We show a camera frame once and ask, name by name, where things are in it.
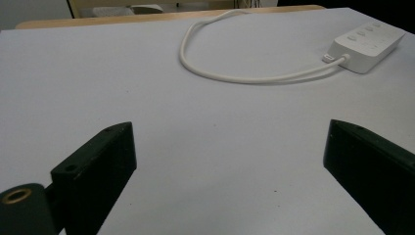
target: wooden table edge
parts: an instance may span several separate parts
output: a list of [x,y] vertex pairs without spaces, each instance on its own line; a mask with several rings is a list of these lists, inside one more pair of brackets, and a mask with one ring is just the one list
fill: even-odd
[[[285,13],[285,12],[297,12],[297,11],[309,11],[309,10],[321,10],[321,9],[325,9],[325,8],[319,5],[298,5],[298,6],[284,6],[284,7],[249,8],[247,10],[252,11],[254,13]],[[171,20],[181,20],[181,19],[189,19],[189,18],[213,17],[213,16],[218,16],[229,10],[230,9],[198,11],[198,12],[181,12],[181,13],[161,13],[161,14],[135,15],[135,16],[124,16],[124,17],[29,21],[29,22],[19,23],[16,26],[16,29],[171,21]]]

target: background wall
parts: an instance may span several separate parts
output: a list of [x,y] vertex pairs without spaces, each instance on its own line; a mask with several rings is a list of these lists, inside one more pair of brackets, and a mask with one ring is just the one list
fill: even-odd
[[0,0],[0,29],[26,21],[70,18],[66,0]]

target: white power strip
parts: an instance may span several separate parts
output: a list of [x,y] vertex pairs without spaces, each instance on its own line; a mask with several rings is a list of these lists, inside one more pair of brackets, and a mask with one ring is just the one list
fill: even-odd
[[341,55],[350,59],[340,64],[350,71],[366,73],[384,59],[402,39],[405,31],[381,22],[369,22],[337,37],[323,61],[331,63]]

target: floor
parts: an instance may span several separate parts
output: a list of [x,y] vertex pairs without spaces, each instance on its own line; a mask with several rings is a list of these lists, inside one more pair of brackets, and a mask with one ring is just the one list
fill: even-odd
[[[261,7],[276,7],[278,4],[278,0],[260,0],[260,4],[261,4]],[[177,12],[207,11],[207,10],[211,10],[212,5],[209,5],[208,2],[196,2],[196,3],[180,3],[178,6],[176,4],[159,4],[155,6],[162,8],[164,13],[177,13]],[[81,11],[81,16],[83,18],[94,17],[94,15],[92,14],[92,9],[83,9]]]

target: brass insert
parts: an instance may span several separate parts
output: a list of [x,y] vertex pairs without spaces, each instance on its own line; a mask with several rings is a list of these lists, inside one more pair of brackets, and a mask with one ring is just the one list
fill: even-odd
[[30,196],[31,190],[28,188],[21,188],[16,189],[10,193],[8,193],[6,196],[4,196],[1,200],[3,204],[14,204],[23,201],[28,196]]

